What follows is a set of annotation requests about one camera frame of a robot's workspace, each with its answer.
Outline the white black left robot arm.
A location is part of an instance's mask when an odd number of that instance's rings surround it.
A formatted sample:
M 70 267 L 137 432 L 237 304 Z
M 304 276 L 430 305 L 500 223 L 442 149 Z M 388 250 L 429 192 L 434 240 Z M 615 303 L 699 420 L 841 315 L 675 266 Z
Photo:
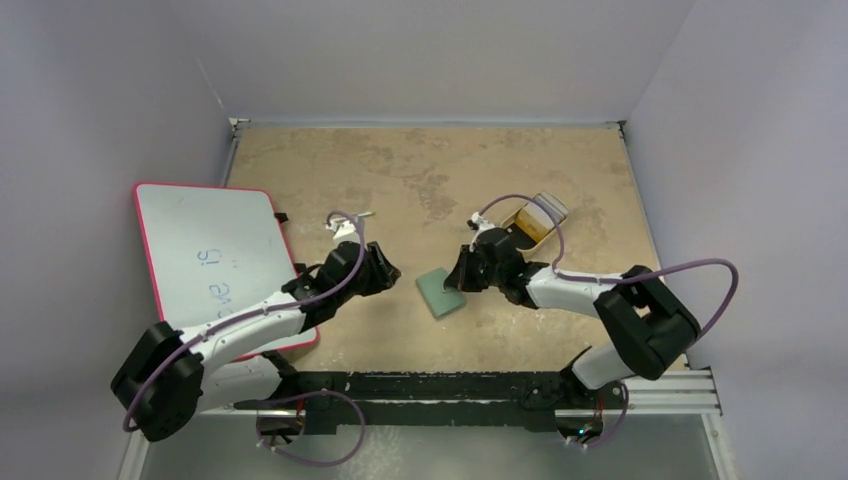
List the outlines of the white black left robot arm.
M 251 307 L 193 329 L 149 326 L 110 383 L 126 410 L 123 430 L 150 441 L 173 435 L 211 402 L 203 386 L 225 365 L 321 325 L 353 297 L 389 290 L 400 277 L 378 243 L 344 241 Z

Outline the green leather card holder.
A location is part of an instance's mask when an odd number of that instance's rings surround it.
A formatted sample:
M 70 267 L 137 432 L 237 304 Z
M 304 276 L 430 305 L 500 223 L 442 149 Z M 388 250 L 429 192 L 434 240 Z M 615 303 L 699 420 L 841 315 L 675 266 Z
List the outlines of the green leather card holder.
M 448 272 L 436 268 L 415 279 L 416 288 L 434 319 L 442 319 L 467 304 L 462 292 L 444 286 Z

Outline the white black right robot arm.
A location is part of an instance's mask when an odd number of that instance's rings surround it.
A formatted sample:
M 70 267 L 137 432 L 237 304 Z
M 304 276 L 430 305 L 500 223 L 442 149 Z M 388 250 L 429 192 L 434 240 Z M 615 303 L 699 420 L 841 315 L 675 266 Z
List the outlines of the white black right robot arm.
M 576 407 L 588 405 L 612 382 L 660 378 L 701 332 L 698 320 L 649 268 L 636 265 L 623 274 L 600 276 L 568 273 L 526 259 L 499 227 L 461 246 L 443 286 L 474 293 L 495 287 L 514 305 L 599 319 L 608 343 L 589 348 L 563 370 L 561 392 Z

